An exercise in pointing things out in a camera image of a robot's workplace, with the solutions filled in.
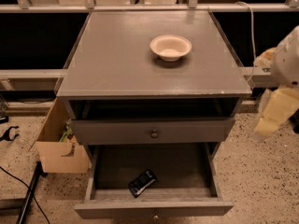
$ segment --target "terrazzo floor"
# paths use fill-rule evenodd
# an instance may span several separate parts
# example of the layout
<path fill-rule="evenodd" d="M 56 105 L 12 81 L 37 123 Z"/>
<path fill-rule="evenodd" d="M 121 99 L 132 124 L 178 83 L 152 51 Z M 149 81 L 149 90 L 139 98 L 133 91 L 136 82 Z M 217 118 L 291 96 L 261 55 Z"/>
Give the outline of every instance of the terrazzo floor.
<path fill-rule="evenodd" d="M 0 125 L 3 133 L 10 125 L 19 125 L 20 136 L 13 142 L 0 143 L 0 165 L 27 184 L 38 160 L 34 143 L 44 116 L 10 117 Z M 219 186 L 225 201 L 235 206 L 223 217 L 171 217 L 141 219 L 83 220 L 74 211 L 82 203 L 87 175 L 48 174 L 41 177 L 36 198 L 50 223 L 105 224 L 269 224 L 299 223 L 299 135 L 289 123 L 264 142 L 250 138 L 254 114 L 236 115 L 229 137 L 221 144 L 214 160 Z M 26 188 L 0 172 L 0 199 L 23 198 Z M 16 223 L 18 215 L 1 214 L 0 223 Z M 27 223 L 46 223 L 32 203 Z"/>

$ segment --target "drawer handle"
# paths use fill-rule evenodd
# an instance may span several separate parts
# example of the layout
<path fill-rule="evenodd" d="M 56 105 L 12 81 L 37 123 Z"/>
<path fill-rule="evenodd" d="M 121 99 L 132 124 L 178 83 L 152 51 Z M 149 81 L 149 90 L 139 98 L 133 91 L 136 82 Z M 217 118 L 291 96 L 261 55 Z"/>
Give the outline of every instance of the drawer handle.
<path fill-rule="evenodd" d="M 157 138 L 157 137 L 159 137 L 159 134 L 158 134 L 158 132 L 156 130 L 152 130 L 151 133 L 150 133 L 150 136 L 152 138 Z"/>

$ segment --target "cell phone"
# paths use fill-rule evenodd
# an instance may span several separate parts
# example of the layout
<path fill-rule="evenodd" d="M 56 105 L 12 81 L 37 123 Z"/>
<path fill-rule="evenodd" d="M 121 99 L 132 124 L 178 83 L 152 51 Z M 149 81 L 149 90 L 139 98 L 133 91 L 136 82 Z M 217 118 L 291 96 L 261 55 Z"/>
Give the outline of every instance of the cell phone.
<path fill-rule="evenodd" d="M 151 170 L 147 170 L 137 179 L 129 183 L 129 190 L 133 196 L 137 198 L 149 185 L 155 181 L 157 181 L 156 175 Z"/>

